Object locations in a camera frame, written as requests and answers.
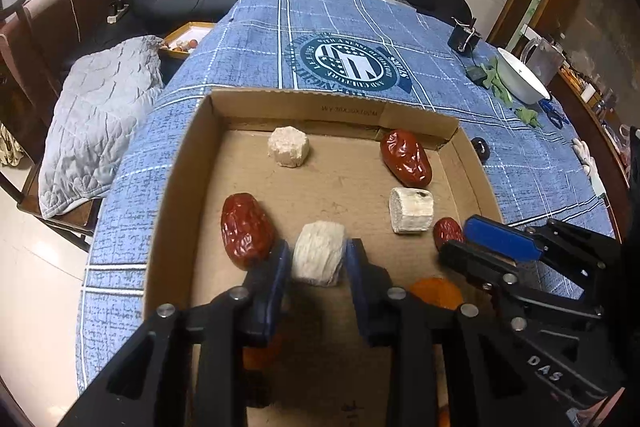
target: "tile floor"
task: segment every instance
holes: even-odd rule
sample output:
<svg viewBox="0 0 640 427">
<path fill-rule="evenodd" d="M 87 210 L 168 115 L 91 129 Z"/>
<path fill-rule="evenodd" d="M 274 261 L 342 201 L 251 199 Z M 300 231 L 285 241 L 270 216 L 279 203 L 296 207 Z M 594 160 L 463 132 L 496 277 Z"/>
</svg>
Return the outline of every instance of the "tile floor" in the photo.
<svg viewBox="0 0 640 427">
<path fill-rule="evenodd" d="M 30 165 L 0 167 L 22 187 Z M 52 427 L 78 397 L 76 315 L 86 253 L 0 189 L 0 375 L 35 427 Z"/>
</svg>

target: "silver bolt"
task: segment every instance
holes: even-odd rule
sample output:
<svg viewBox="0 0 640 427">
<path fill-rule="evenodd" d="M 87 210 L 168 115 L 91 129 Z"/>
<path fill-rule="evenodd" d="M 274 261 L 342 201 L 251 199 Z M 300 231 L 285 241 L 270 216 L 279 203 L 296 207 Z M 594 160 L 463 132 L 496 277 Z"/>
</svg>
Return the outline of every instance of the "silver bolt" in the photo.
<svg viewBox="0 0 640 427">
<path fill-rule="evenodd" d="M 502 280 L 507 284 L 515 284 L 518 282 L 518 278 L 513 273 L 506 273 L 502 276 Z"/>
<path fill-rule="evenodd" d="M 522 317 L 513 317 L 511 319 L 511 329 L 513 331 L 522 331 L 527 327 L 527 320 Z"/>
<path fill-rule="evenodd" d="M 167 317 L 171 317 L 171 315 L 175 313 L 175 306 L 169 303 L 160 304 L 156 312 L 158 312 L 158 315 L 165 319 Z"/>
<path fill-rule="evenodd" d="M 465 317 L 472 319 L 474 317 L 478 317 L 479 312 L 478 312 L 478 307 L 476 307 L 475 305 L 465 303 L 465 304 L 462 304 L 462 306 L 460 306 L 460 313 L 465 315 Z"/>
<path fill-rule="evenodd" d="M 249 296 L 249 290 L 244 286 L 234 286 L 229 290 L 229 297 L 234 301 L 241 301 Z"/>
<path fill-rule="evenodd" d="M 386 291 L 386 296 L 391 300 L 401 301 L 406 297 L 406 291 L 400 286 L 391 286 L 391 288 Z"/>
</svg>

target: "glass pitcher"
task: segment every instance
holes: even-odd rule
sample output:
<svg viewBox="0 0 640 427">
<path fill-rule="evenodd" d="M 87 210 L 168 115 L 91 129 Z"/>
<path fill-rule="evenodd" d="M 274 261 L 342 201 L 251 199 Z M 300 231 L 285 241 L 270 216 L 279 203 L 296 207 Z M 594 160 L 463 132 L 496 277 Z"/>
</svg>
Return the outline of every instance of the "glass pitcher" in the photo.
<svg viewBox="0 0 640 427">
<path fill-rule="evenodd" d="M 534 47 L 535 50 L 527 60 L 527 55 Z M 562 48 L 558 44 L 553 45 L 542 37 L 536 37 L 524 46 L 520 61 L 526 64 L 527 68 L 533 71 L 538 80 L 546 87 L 562 66 L 564 55 L 562 55 Z"/>
</svg>

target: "small red date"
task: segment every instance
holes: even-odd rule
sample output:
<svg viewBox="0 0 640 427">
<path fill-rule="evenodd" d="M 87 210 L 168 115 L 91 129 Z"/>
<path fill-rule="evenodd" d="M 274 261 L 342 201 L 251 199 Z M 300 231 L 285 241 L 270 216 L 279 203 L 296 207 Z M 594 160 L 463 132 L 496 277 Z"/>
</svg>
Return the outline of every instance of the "small red date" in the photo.
<svg viewBox="0 0 640 427">
<path fill-rule="evenodd" d="M 386 166 L 402 185 L 425 188 L 431 183 L 431 165 L 414 134 L 401 129 L 385 134 L 380 142 L 380 152 Z"/>
<path fill-rule="evenodd" d="M 258 201 L 248 194 L 232 194 L 222 205 L 222 243 L 232 263 L 248 270 L 269 257 L 275 229 Z"/>
<path fill-rule="evenodd" d="M 433 240 L 436 242 L 436 248 L 440 251 L 442 245 L 449 239 L 464 242 L 465 237 L 462 235 L 460 225 L 452 217 L 443 217 L 437 220 L 433 225 Z"/>
</svg>

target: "plaid tablecloth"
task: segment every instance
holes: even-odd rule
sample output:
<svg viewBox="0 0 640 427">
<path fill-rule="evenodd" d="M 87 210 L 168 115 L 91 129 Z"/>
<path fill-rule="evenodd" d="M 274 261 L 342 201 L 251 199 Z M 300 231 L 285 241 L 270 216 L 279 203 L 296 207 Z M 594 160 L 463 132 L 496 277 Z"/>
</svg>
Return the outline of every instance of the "plaid tablecloth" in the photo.
<svg viewBox="0 0 640 427">
<path fill-rule="evenodd" d="M 339 91 L 455 116 L 469 137 L 489 143 L 484 168 L 505 222 L 541 225 L 553 216 L 612 235 L 604 202 L 570 147 L 574 129 L 557 130 L 544 114 L 542 129 L 524 125 L 466 78 L 447 46 L 450 32 L 439 20 L 381 0 L 236 3 L 166 87 L 102 205 L 79 305 L 79 389 L 142 320 L 148 249 L 167 176 L 196 106 L 218 86 Z M 481 42 L 474 57 L 485 62 L 494 54 Z M 561 295 L 577 291 L 540 264 L 529 276 Z"/>
</svg>

